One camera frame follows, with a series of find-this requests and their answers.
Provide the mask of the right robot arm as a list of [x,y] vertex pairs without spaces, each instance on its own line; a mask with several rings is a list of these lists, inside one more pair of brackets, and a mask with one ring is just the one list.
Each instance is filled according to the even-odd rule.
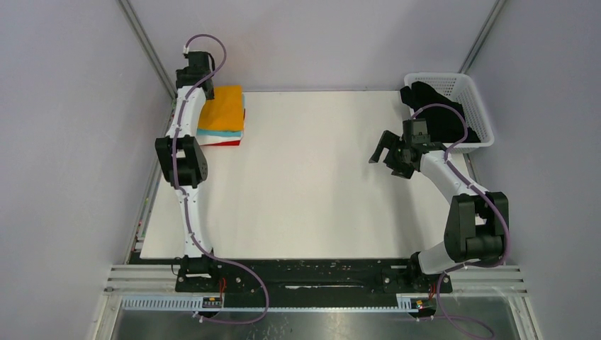
[[432,141],[425,120],[403,121],[402,135],[383,131],[369,161],[383,162],[403,179],[421,173],[449,203],[443,240],[410,257],[410,288],[423,292],[435,274],[464,265],[491,268],[504,262],[510,250],[507,196],[488,191],[459,171],[449,149]]

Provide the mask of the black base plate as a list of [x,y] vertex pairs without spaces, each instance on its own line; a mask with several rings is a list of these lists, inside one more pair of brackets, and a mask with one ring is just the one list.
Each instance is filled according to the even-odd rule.
[[203,274],[180,283],[178,293],[215,293],[226,307],[384,306],[394,295],[450,293],[450,280],[415,275],[409,259],[240,260],[236,266],[203,262]]

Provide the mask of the folded turquoise t-shirt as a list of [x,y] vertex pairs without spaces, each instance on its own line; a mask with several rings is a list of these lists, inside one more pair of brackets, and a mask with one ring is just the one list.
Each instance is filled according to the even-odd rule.
[[243,136],[243,130],[238,131],[227,131],[227,130],[206,130],[198,128],[196,130],[197,135],[209,135],[215,137],[241,137]]

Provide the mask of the yellow t-shirt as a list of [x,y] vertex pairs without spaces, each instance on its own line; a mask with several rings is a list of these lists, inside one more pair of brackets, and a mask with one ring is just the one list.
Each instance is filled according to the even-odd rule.
[[199,130],[243,131],[245,127],[245,107],[243,88],[240,85],[218,86],[214,89],[215,98],[207,100],[198,122]]

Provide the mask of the folded white t-shirt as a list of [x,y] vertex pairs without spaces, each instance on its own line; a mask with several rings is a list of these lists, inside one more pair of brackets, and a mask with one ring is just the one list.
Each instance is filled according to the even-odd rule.
[[242,140],[243,136],[241,137],[215,137],[215,136],[209,136],[209,135],[197,135],[196,136],[196,140],[200,145],[207,145],[213,142],[222,142],[222,141],[228,141],[228,140]]

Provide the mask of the white plastic basket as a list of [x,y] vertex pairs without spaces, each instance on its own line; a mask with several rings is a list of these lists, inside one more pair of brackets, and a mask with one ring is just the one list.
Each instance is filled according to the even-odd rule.
[[468,154],[479,148],[490,147],[494,143],[495,136],[488,111],[470,76],[452,72],[414,72],[406,74],[404,77],[406,86],[410,86],[416,81],[430,85],[439,94],[461,104],[467,126],[480,139],[479,143],[458,144],[451,153]]

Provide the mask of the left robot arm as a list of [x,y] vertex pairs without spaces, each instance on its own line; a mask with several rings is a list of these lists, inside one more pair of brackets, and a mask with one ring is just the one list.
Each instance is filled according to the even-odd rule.
[[203,225],[199,197],[208,178],[208,162],[196,139],[198,121],[208,99],[214,98],[210,74],[215,61],[208,52],[184,53],[188,65],[176,70],[176,104],[172,123],[164,137],[155,140],[155,150],[165,181],[174,189],[184,225],[184,255],[177,278],[188,278],[204,291],[216,288],[218,269],[203,264],[213,246]]

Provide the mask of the black t-shirt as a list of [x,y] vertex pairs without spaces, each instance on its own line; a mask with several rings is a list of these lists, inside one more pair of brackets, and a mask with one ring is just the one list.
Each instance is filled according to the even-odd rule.
[[[415,81],[400,89],[401,101],[415,112],[429,104],[442,104],[452,107],[465,120],[464,108],[453,102],[422,81]],[[448,108],[432,106],[424,109],[417,119],[427,123],[427,130],[433,142],[452,143],[464,136],[464,125],[460,118]]]

